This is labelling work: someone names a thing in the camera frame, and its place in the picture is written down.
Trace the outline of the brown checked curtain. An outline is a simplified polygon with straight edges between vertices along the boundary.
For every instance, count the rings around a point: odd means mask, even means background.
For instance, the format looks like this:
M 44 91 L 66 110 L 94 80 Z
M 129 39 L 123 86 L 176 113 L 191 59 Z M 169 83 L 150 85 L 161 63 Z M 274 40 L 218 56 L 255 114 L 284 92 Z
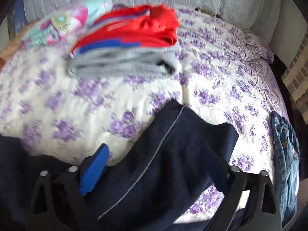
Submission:
M 307 32 L 303 37 L 299 50 L 281 78 L 290 93 L 293 105 L 300 111 L 307 125 Z

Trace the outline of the brown orange pillow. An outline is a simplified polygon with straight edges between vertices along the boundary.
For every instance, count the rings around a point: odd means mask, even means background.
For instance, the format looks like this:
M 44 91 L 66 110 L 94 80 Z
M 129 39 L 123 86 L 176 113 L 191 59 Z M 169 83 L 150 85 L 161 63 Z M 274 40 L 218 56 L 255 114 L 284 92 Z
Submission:
M 17 34 L 14 39 L 12 39 L 7 46 L 1 52 L 1 69 L 4 67 L 6 62 L 14 55 L 14 53 L 19 49 L 21 38 L 37 23 L 37 21 L 30 22 L 28 25 L 24 26 L 23 29 Z

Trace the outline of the purple floral pillow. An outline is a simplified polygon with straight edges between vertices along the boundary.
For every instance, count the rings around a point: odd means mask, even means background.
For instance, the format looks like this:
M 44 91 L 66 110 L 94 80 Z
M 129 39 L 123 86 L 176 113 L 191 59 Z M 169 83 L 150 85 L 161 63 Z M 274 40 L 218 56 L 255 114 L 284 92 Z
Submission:
M 241 31 L 232 26 L 229 33 L 230 52 L 236 58 L 247 62 L 254 59 L 264 59 L 268 64 L 274 62 L 275 55 L 270 47 L 251 30 Z

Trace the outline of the grey folded garment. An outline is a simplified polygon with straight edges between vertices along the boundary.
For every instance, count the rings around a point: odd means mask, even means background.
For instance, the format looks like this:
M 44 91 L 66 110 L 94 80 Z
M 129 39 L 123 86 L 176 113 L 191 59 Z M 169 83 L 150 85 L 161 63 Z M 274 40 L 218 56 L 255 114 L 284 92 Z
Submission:
M 100 48 L 77 54 L 68 59 L 67 73 L 75 78 L 173 76 L 180 64 L 176 52 L 180 46 L 162 48 Z

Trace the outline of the purple floral bed sheet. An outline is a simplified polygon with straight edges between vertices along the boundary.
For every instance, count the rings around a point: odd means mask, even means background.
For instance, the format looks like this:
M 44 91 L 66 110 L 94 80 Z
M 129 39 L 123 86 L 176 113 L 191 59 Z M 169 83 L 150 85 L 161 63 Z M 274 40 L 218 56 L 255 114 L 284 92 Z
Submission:
M 1 70 L 1 134 L 20 138 L 31 154 L 73 163 L 105 141 L 115 164 L 176 99 L 209 123 L 232 124 L 239 142 L 231 163 L 247 172 L 265 169 L 275 180 L 270 112 L 287 112 L 269 64 L 232 55 L 232 25 L 177 11 L 180 69 L 171 78 L 70 78 L 67 41 L 17 51 Z

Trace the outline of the dark navy track pants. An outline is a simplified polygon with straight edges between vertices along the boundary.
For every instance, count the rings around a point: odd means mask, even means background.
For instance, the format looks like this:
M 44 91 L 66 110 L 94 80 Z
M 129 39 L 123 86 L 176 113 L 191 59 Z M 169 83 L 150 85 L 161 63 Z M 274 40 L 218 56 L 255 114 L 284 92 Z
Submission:
M 104 167 L 84 196 L 100 230 L 183 230 L 179 218 L 223 173 L 214 155 L 229 161 L 238 133 L 211 125 L 171 100 L 115 166 Z M 21 140 L 1 137 L 1 230 L 27 230 L 31 196 L 42 171 L 72 165 L 52 156 L 32 157 Z

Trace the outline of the blue denim jeans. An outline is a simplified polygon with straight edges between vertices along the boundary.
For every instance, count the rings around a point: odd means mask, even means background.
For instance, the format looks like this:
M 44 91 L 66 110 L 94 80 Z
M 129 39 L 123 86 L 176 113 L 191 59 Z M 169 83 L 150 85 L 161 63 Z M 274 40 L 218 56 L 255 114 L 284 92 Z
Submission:
M 277 194 L 282 226 L 285 227 L 297 212 L 297 184 L 300 147 L 295 130 L 288 120 L 272 111 L 270 123 L 274 148 L 274 186 Z

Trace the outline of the colourful floral folded blanket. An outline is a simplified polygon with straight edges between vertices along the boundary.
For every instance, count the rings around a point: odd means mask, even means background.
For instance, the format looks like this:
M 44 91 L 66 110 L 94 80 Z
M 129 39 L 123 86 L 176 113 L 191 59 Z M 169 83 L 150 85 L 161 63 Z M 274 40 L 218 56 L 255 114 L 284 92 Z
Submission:
M 40 19 L 22 38 L 21 47 L 54 45 L 76 30 L 92 25 L 112 10 L 112 0 L 87 0 Z

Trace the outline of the red blue folded garment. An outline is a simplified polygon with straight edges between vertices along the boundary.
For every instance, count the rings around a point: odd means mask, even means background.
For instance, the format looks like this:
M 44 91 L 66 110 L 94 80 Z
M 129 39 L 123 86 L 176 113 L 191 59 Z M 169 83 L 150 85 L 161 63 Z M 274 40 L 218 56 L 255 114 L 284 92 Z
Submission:
M 174 9 L 162 5 L 141 5 L 113 10 L 100 18 L 76 42 L 72 57 L 101 48 L 173 47 L 180 26 Z

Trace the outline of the blue patterned cloth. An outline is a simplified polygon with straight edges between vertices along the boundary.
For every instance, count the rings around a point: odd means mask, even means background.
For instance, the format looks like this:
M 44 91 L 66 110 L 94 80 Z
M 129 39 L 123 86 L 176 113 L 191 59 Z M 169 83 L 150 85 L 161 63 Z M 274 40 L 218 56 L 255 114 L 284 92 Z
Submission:
M 16 0 L 7 14 L 9 39 L 11 40 L 19 34 L 27 24 L 23 0 Z

